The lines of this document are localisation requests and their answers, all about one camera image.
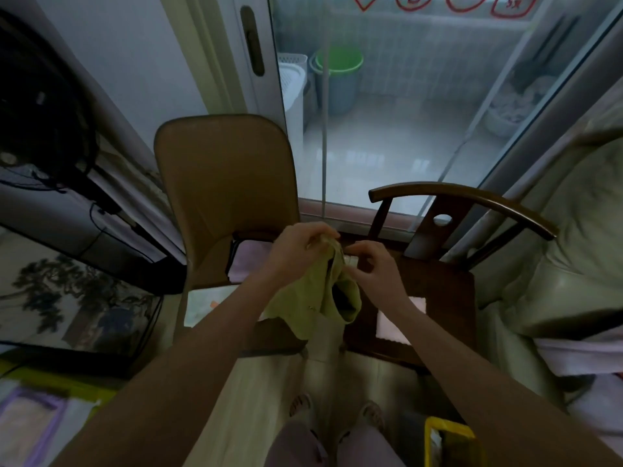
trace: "leg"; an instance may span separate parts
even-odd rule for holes
[[[299,395],[290,406],[290,421],[279,431],[269,449],[264,467],[326,467],[326,451],[314,429],[309,395]]]
[[[368,401],[355,426],[338,443],[338,467],[405,467],[382,434],[385,429],[378,405]]]

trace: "gray bucket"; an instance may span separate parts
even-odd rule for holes
[[[316,62],[316,54],[311,56],[310,69],[316,81],[318,106],[322,108],[322,69]],[[347,114],[354,107],[359,94],[361,82],[361,66],[349,73],[334,74],[329,72],[329,115]]]

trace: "pink pants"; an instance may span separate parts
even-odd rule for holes
[[[326,467],[328,456],[320,441],[298,421],[279,431],[264,467]],[[385,437],[368,425],[355,426],[338,446],[338,467],[405,467]]]

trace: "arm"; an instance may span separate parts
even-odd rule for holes
[[[361,241],[346,251],[371,256],[370,273],[352,267],[347,272],[409,339],[493,465],[623,465],[588,428],[497,370],[418,311],[383,244]]]
[[[207,422],[245,337],[281,287],[323,251],[324,223],[287,227],[250,275],[181,341],[133,378],[78,433],[54,467],[181,466]]]

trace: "tiled wall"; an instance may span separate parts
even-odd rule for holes
[[[320,48],[322,0],[272,4],[277,50],[311,55]],[[394,0],[377,0],[366,12],[354,0],[331,0],[331,11],[331,42],[364,55],[366,93],[480,102],[521,36],[401,13]]]

